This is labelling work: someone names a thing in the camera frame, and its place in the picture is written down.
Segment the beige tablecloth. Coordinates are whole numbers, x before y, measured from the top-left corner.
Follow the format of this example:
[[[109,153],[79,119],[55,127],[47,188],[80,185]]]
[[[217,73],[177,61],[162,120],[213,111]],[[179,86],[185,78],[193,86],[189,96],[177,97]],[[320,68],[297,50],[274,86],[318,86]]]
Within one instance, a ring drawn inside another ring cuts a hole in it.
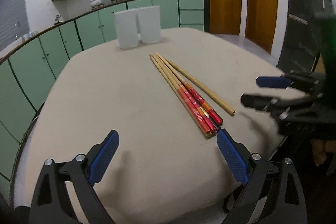
[[[72,160],[111,130],[120,145],[94,189],[117,223],[168,223],[221,201],[237,186],[217,140],[207,139],[150,59],[178,64],[236,111],[212,107],[250,152],[268,157],[282,137],[268,113],[244,108],[244,93],[298,98],[294,89],[261,89],[259,76],[281,72],[221,38],[192,28],[162,31],[163,41],[122,50],[116,40],[70,59],[42,108],[30,144],[26,196],[46,159]]]

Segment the orange red chopstick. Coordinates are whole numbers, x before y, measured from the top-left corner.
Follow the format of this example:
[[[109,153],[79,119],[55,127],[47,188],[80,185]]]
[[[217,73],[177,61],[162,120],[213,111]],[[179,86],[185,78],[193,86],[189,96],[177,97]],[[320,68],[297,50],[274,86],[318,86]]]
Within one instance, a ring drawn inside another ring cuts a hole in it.
[[[217,112],[208,104],[208,102],[177,72],[176,69],[168,63],[168,61],[159,53],[156,55],[165,63],[165,65],[171,70],[173,75],[179,80],[183,87],[190,93],[190,95],[198,102],[202,112],[206,113],[206,117],[212,121],[216,128],[219,128],[223,124],[223,119],[217,114]]]

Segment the black glass cabinet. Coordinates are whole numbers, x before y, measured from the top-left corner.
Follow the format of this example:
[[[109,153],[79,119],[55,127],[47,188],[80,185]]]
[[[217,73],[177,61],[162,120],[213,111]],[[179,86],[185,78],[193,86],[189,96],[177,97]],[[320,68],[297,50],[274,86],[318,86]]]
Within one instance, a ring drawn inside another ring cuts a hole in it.
[[[334,12],[332,0],[288,0],[284,43],[277,67],[290,71],[314,71],[321,49],[321,34],[316,13]]]

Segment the grey window blind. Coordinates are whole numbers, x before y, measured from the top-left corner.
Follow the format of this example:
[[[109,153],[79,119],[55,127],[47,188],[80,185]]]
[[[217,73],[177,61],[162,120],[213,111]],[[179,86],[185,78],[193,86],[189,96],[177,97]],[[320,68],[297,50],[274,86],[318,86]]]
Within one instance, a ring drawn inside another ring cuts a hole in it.
[[[1,50],[30,31],[26,0],[1,0],[0,2]]]

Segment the green lower cabinets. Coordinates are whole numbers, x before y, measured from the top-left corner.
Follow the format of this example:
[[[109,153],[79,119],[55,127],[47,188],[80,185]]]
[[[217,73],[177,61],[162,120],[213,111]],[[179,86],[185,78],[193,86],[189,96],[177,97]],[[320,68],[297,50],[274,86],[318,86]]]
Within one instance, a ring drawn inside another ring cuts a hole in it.
[[[1,60],[1,195],[10,201],[19,150],[33,119],[71,61],[86,69],[91,49],[115,45],[114,14],[159,6],[163,28],[210,29],[210,0],[131,0],[109,5],[39,32]]]

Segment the plain wooden chopstick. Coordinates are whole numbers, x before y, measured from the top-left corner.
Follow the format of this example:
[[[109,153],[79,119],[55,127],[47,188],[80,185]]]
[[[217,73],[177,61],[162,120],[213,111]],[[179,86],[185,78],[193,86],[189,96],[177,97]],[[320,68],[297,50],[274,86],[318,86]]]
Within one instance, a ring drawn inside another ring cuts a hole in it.
[[[221,106],[230,116],[234,116],[236,110],[231,107],[224,99],[222,99],[219,95],[217,95],[213,90],[211,90],[207,85],[202,83],[200,80],[189,74],[187,71],[182,69],[177,64],[173,63],[171,60],[166,59],[166,61],[179,73],[185,76],[188,80],[190,80],[193,84],[195,84],[199,89],[201,89],[204,93],[206,93],[213,101],[215,101],[219,106]]]

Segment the white utensil holder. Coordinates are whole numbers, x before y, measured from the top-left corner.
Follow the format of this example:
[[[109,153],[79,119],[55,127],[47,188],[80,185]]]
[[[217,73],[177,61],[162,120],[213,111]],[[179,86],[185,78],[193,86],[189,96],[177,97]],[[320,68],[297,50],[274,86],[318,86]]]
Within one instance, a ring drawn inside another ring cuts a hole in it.
[[[159,6],[140,7],[114,13],[118,45],[122,50],[139,43],[154,44],[162,40]]]

